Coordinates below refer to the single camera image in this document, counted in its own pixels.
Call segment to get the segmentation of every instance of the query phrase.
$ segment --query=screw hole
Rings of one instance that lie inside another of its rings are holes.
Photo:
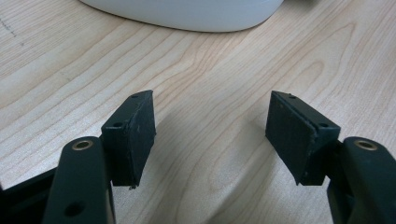
[[[87,149],[87,148],[91,147],[92,145],[93,145],[93,141],[90,141],[90,140],[82,140],[82,141],[76,142],[76,143],[72,146],[72,148],[73,148],[74,150],[84,150],[84,149]]]
[[[328,125],[327,123],[320,123],[319,126],[320,126],[320,127],[323,127],[323,128],[329,127],[329,125]]]
[[[119,127],[122,127],[122,125],[123,125],[122,122],[117,122],[117,123],[114,123],[114,124],[113,124],[113,127],[119,128]]]
[[[376,145],[374,145],[373,143],[370,143],[370,142],[367,142],[367,141],[364,141],[364,140],[355,141],[355,145],[360,147],[360,148],[363,148],[363,149],[366,149],[366,150],[371,150],[371,151],[378,149],[378,147]]]
[[[75,217],[81,214],[84,211],[85,203],[84,202],[74,202],[70,203],[65,209],[64,214],[67,217]]]

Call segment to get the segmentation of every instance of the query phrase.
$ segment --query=black plastic part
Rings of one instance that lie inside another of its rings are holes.
[[[341,163],[355,198],[348,223],[396,223],[396,161],[377,142],[348,137]]]
[[[272,91],[265,134],[297,184],[322,185],[341,128],[296,96]]]
[[[76,139],[62,151],[43,223],[114,223],[111,200],[101,140]]]
[[[41,223],[56,168],[0,192],[0,223]]]
[[[114,186],[138,186],[155,137],[152,91],[130,96],[102,126]]]

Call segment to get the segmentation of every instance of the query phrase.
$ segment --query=brass insert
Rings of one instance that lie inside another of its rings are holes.
[[[373,143],[364,141],[364,140],[356,140],[355,145],[357,147],[360,147],[360,148],[363,148],[366,150],[370,150],[370,151],[374,151],[374,150],[378,149],[378,147],[376,145],[374,145]]]
[[[81,141],[76,142],[72,146],[72,148],[73,148],[73,150],[80,151],[80,150],[84,150],[84,149],[90,148],[91,146],[93,146],[93,141],[91,141],[91,140],[81,140]]]

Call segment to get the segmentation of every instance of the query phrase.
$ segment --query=textured black pad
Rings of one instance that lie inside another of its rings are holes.
[[[138,186],[155,137],[152,91],[136,93],[102,126],[114,186]]]
[[[297,184],[321,185],[324,155],[341,128],[299,98],[272,91],[265,134]]]

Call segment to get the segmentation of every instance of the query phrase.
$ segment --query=wooden table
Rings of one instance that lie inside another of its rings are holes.
[[[130,94],[154,90],[142,182],[119,223],[332,223],[326,188],[296,187],[264,136],[272,90],[396,155],[396,2],[286,0],[266,22],[205,34],[76,0],[0,3],[0,182],[57,165]]]

